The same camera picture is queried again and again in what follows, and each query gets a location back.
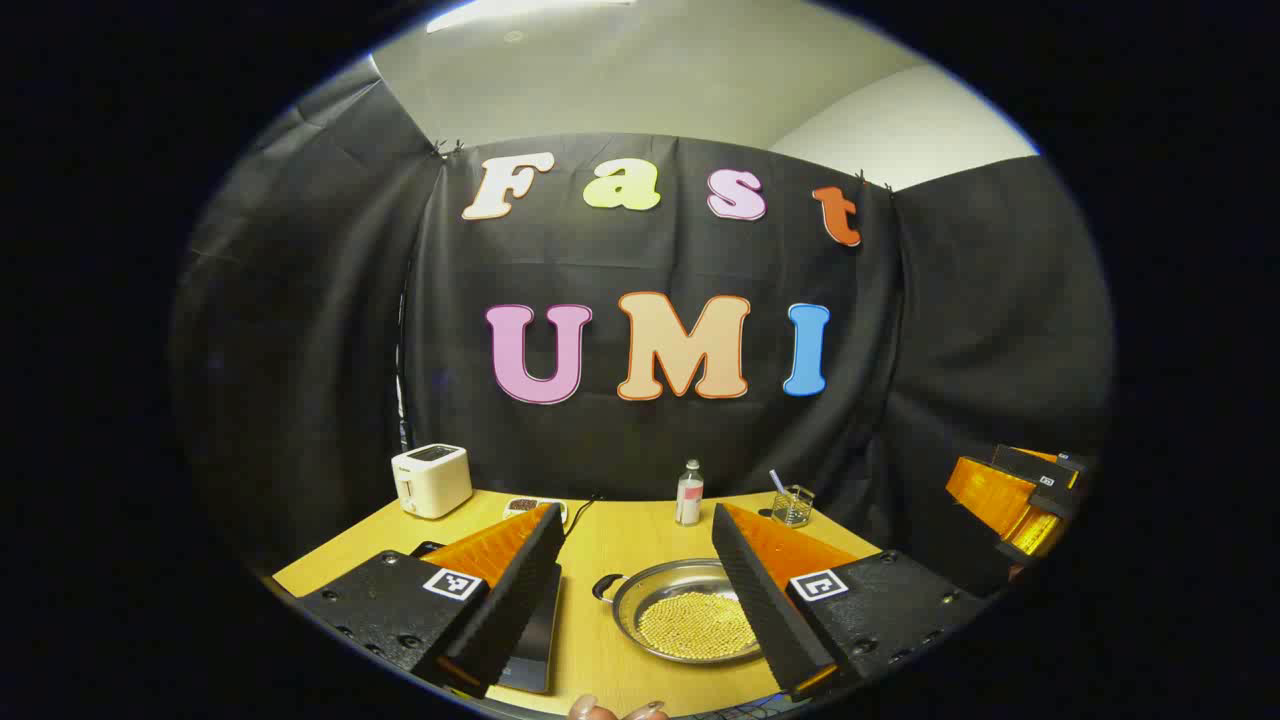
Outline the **pile of yellow soybeans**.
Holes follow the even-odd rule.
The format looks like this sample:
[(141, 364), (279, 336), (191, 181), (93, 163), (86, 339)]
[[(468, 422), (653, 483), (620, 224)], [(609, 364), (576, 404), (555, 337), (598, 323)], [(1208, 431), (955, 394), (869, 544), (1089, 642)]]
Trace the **pile of yellow soybeans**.
[(654, 602), (640, 614), (641, 638), (660, 653), (710, 661), (748, 652), (756, 637), (737, 600), (687, 592)]

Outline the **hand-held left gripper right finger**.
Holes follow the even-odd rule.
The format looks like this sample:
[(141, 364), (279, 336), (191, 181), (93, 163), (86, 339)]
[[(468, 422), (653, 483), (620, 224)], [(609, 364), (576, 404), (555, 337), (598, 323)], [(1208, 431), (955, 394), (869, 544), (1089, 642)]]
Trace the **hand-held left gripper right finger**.
[(986, 600), (896, 550), (856, 557), (732, 503), (712, 542), (780, 689), (819, 698), (931, 652)]

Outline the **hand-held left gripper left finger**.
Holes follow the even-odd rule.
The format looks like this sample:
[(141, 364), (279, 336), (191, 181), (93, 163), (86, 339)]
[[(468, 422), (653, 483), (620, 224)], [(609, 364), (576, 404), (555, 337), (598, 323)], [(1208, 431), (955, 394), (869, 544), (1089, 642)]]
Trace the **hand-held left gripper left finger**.
[(411, 675), (481, 698), (554, 580), (563, 543), (559, 506), (543, 503), (421, 557), (379, 551), (300, 603)]

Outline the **square glass holder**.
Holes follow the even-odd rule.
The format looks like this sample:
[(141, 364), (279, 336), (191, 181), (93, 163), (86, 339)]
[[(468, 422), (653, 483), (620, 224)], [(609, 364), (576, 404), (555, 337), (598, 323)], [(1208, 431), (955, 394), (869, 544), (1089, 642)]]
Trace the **square glass holder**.
[(785, 486), (774, 493), (771, 519), (788, 528), (805, 527), (812, 518), (815, 495), (801, 486)]

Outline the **ceiling light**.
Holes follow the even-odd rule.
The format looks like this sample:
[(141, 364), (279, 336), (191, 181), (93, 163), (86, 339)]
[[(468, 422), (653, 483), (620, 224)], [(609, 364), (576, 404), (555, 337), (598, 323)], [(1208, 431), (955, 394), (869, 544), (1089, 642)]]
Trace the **ceiling light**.
[(511, 18), (562, 9), (632, 6), (637, 0), (467, 0), (425, 24), (428, 35), (481, 20)]

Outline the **clear bottle pink label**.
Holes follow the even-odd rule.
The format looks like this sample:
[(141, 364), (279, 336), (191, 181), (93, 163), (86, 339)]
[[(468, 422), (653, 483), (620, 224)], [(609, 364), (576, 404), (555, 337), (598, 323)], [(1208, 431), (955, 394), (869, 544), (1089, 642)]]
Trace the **clear bottle pink label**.
[(696, 459), (689, 459), (676, 487), (675, 521), (677, 525), (692, 527), (700, 521), (704, 489), (701, 464)]

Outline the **stainless steel pot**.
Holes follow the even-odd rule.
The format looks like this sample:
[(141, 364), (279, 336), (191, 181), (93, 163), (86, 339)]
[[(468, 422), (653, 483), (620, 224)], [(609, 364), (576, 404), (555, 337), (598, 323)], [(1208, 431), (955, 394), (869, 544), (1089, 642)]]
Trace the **stainless steel pot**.
[(721, 561), (713, 559), (686, 559), (663, 562), (631, 577), (617, 573), (608, 574), (599, 578), (591, 587), (591, 596), (611, 607), (611, 616), (620, 632), (643, 651), (658, 659), (677, 664), (717, 665), (745, 662), (762, 656), (759, 641), (748, 652), (710, 661), (677, 659), (652, 648), (641, 638), (637, 629), (640, 614), (659, 600), (687, 592), (722, 594), (740, 602), (739, 594), (732, 588)]

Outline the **black backdrop cloth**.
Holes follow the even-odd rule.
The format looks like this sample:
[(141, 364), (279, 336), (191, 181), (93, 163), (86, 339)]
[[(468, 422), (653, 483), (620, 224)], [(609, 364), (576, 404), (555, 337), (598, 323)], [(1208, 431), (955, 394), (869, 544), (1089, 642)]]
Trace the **black backdrop cloth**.
[(671, 501), (765, 474), (972, 593), (996, 534), (945, 484), (997, 445), (1097, 454), (1114, 319), (1042, 158), (892, 195), (662, 135), (434, 158), (371, 61), (302, 97), (196, 223), (172, 332), (211, 514), (273, 574), (394, 497), (406, 261), (410, 447), (512, 495)]

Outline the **metal backdrop stand pole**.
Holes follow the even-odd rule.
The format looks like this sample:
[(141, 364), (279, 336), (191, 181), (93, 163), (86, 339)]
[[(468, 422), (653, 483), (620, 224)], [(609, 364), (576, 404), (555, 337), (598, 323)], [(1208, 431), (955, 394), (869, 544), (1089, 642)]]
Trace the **metal backdrop stand pole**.
[(397, 409), (397, 428), (399, 433), (399, 450), (408, 451), (411, 439), (413, 438), (412, 428), (410, 423), (410, 414), (406, 410), (404, 401), (404, 315), (408, 305), (410, 293), (410, 281), (412, 277), (413, 260), (406, 261), (404, 273), (402, 277), (402, 283), (398, 296), (397, 306), (397, 324), (396, 324), (396, 375), (394, 375), (394, 388), (396, 388), (396, 409)]

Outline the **white toaster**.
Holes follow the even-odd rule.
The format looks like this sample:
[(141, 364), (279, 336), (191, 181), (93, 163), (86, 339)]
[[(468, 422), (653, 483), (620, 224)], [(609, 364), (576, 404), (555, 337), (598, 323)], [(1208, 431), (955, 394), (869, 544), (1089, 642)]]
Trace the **white toaster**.
[(474, 495), (468, 451), (433, 443), (390, 460), (401, 509), (416, 518), (435, 520), (452, 512)]

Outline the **white divided grain dish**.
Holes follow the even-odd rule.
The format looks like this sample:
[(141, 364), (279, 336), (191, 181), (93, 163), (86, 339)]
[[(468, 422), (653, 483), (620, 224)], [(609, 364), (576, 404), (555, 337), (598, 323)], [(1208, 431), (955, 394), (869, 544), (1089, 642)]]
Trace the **white divided grain dish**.
[(568, 524), (568, 506), (564, 501), (553, 498), (538, 498), (538, 497), (515, 497), (506, 502), (502, 518), (509, 519), (518, 516), (521, 514), (531, 512), (535, 509), (550, 507), (559, 511), (559, 520), (563, 525)]

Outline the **black induction cooktop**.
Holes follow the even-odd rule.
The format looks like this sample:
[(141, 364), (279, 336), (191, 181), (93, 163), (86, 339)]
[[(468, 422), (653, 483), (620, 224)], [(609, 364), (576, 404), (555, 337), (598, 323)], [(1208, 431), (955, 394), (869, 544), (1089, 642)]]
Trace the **black induction cooktop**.
[(415, 676), (474, 698), (485, 697), (493, 687), (534, 694), (550, 689), (563, 570), (548, 551), (529, 556), (513, 570), (451, 638), (453, 644), (413, 664)]

